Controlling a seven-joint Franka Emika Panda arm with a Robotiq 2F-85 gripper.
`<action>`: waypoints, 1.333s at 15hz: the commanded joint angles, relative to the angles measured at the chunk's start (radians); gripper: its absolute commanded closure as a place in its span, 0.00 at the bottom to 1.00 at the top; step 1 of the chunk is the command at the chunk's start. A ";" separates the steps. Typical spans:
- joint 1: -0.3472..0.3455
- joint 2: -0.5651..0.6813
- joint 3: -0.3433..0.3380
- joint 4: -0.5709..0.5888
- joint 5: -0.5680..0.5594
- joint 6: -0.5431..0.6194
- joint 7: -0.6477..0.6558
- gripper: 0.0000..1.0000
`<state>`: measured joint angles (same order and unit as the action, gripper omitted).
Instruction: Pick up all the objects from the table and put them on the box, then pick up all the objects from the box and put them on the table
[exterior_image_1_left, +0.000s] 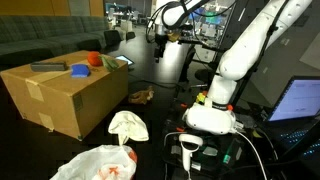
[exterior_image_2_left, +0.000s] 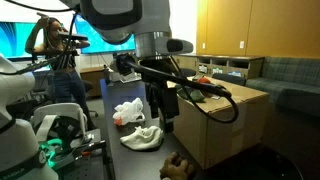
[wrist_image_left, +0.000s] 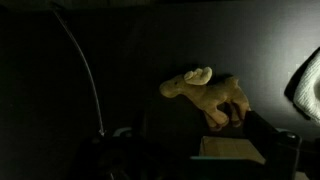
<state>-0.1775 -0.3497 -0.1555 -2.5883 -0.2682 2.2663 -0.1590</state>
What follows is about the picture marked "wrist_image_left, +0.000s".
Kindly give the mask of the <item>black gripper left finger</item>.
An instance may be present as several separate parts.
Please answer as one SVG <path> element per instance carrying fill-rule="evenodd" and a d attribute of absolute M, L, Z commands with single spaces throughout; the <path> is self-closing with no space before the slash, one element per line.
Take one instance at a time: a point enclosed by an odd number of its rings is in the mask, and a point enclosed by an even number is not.
<path fill-rule="evenodd" d="M 145 139 L 146 113 L 111 136 L 84 140 L 75 155 L 68 180 L 159 180 L 155 151 Z"/>

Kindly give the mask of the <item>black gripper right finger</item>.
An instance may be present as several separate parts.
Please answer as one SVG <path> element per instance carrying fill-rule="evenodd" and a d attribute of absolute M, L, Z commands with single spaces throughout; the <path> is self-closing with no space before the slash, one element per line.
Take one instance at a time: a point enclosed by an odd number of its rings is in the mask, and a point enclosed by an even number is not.
<path fill-rule="evenodd" d="M 294 180 L 302 139 L 299 135 L 279 131 L 255 111 L 245 115 L 243 132 L 264 157 L 263 180 Z"/>

